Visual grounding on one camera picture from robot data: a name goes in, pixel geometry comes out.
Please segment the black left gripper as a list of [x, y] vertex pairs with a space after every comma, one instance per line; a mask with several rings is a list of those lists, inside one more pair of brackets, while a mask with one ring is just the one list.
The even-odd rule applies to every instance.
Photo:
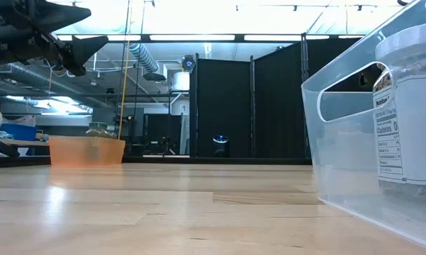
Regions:
[[53, 33], [90, 16], [88, 8], [47, 0], [0, 0], [0, 65], [27, 65], [31, 59], [45, 58], [76, 77], [84, 76], [84, 64], [108, 43], [108, 37], [73, 37], [64, 44]]

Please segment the clear plastic bin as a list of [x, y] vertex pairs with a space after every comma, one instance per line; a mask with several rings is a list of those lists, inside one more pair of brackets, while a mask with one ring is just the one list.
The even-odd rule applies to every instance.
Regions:
[[[374, 129], [373, 86], [383, 65], [376, 46], [426, 23], [426, 0], [412, 0], [302, 83], [313, 170], [321, 201], [426, 247], [426, 200], [382, 193]], [[370, 91], [336, 91], [360, 74]]]

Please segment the white-lid seasoning jar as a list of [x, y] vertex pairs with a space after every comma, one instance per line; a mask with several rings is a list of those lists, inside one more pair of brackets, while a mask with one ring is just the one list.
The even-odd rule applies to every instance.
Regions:
[[384, 194], [426, 200], [426, 23], [382, 40], [373, 86], [379, 186]]

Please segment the blue storage bin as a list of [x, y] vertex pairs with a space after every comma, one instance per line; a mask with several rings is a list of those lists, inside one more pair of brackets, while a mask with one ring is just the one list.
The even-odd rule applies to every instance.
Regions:
[[0, 131], [7, 132], [12, 135], [15, 140], [36, 141], [36, 127], [4, 123], [1, 125]]

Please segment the wooden shelf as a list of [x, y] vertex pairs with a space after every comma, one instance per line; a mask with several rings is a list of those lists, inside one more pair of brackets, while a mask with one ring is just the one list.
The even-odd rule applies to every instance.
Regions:
[[49, 154], [47, 142], [0, 139], [0, 157], [36, 157]]

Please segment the orange translucent plastic bin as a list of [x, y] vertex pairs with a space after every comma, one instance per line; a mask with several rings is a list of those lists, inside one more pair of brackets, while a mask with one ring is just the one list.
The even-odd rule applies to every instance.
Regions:
[[104, 137], [51, 137], [53, 166], [111, 166], [121, 164], [125, 141]]

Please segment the white cylindrical canister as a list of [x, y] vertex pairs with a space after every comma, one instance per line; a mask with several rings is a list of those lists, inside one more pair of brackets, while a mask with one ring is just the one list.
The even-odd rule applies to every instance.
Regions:
[[176, 72], [173, 74], [173, 90], [188, 91], [190, 89], [190, 73]]

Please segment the overhead light bar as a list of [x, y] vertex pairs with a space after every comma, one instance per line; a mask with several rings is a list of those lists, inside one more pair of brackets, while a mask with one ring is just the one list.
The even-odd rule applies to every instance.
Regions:
[[293, 43], [302, 40], [356, 39], [364, 35], [335, 34], [59, 34], [61, 41], [89, 39], [106, 36], [111, 43], [142, 42], [142, 43]]

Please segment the round black blue-lit device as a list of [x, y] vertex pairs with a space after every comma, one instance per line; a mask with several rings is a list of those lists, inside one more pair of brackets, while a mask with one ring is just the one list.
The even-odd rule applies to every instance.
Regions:
[[192, 73], [196, 66], [196, 58], [194, 55], [185, 55], [181, 61], [181, 68], [184, 72]]

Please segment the black equipment rack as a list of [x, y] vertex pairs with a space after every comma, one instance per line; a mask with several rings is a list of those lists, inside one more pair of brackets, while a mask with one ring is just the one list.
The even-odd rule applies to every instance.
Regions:
[[180, 154], [181, 116], [144, 114], [143, 154]]

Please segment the black tower air purifier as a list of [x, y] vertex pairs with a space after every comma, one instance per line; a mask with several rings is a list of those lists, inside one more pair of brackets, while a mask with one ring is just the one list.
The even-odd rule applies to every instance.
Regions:
[[213, 137], [214, 157], [228, 158], [230, 156], [230, 143], [225, 135], [215, 135]]

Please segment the silver ventilation duct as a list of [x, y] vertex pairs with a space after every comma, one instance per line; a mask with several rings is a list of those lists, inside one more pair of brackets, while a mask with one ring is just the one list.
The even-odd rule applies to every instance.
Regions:
[[13, 79], [19, 83], [32, 86], [45, 91], [50, 91], [52, 96], [69, 96], [88, 106], [115, 108], [109, 100], [104, 98], [94, 98], [86, 95], [86, 91], [69, 82], [63, 82], [49, 71], [49, 74], [43, 74], [37, 71], [34, 65], [24, 66], [20, 63], [11, 63], [0, 66], [0, 77]]

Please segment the silver flexible duct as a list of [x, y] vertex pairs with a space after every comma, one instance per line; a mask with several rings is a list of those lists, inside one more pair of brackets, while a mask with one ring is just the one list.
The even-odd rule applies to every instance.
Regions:
[[158, 63], [142, 43], [132, 43], [128, 50], [146, 72], [154, 73], [159, 70]]

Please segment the black table frame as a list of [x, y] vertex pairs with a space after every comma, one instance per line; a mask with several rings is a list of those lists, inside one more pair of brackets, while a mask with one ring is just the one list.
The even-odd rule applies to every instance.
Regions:
[[[43, 148], [49, 152], [48, 143], [30, 144], [18, 140], [0, 140], [0, 168], [15, 166], [53, 165], [52, 158], [48, 155], [20, 157], [19, 147]], [[204, 157], [134, 157], [123, 155], [117, 163], [98, 163], [97, 166], [113, 166], [122, 163], [142, 164], [243, 164], [243, 165], [311, 165], [310, 159], [275, 159], [275, 158], [204, 158]]]

